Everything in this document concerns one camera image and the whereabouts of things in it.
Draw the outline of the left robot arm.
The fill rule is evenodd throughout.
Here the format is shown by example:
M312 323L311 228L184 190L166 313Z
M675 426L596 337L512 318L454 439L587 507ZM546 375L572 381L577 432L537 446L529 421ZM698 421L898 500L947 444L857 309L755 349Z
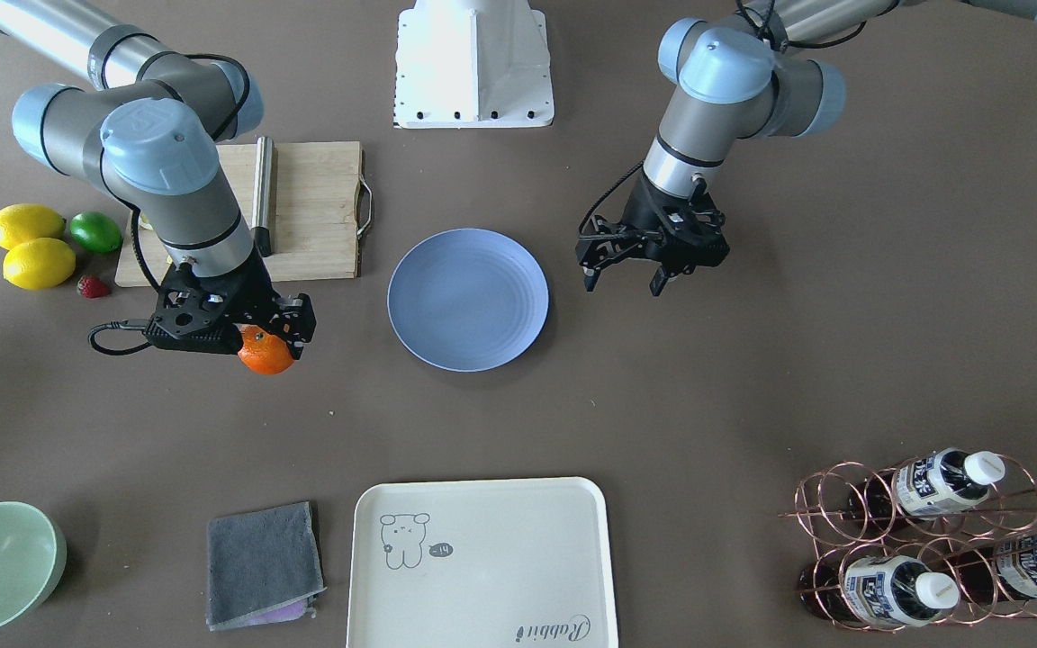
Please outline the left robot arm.
M896 1L737 1L720 20L675 22L657 55L674 94L645 159L623 174L634 182L625 209L610 221L592 205L580 222L585 290L628 259L657 264L652 295L676 276L720 266L731 247L709 187L733 144L834 126L846 107L846 79L798 52L851 41L896 9Z

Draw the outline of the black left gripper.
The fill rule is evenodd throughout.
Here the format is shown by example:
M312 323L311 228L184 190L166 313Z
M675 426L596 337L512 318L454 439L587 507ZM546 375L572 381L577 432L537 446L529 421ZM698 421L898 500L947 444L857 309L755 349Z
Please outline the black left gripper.
M583 270L584 290L594 291L601 271L625 259L658 263L649 290L658 298L666 284L681 271L714 267L731 251L723 225L726 217L709 195L708 181L694 175L686 197L671 196L654 187L638 166L614 184L619 188L633 180L630 195L621 219L613 226L616 237L579 237L576 256Z

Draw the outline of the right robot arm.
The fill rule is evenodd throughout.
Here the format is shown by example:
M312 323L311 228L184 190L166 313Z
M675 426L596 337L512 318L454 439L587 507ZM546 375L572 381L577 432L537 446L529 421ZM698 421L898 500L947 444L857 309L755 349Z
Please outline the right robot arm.
M273 288L217 151L262 120L239 61L178 53L86 1L0 1L0 34L92 85L24 92L12 113L20 147L147 218L169 254L155 312L121 329L147 347L234 356L255 325L299 358L316 327L311 300Z

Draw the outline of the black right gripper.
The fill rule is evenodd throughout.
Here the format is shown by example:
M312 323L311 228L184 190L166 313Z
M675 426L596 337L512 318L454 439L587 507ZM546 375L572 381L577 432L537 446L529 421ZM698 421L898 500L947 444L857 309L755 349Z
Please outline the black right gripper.
M281 329L279 337L295 361L301 360L317 327L310 295L277 295L254 247L243 264L218 276L198 276L190 264L172 264L158 292L160 327L212 329L223 321Z

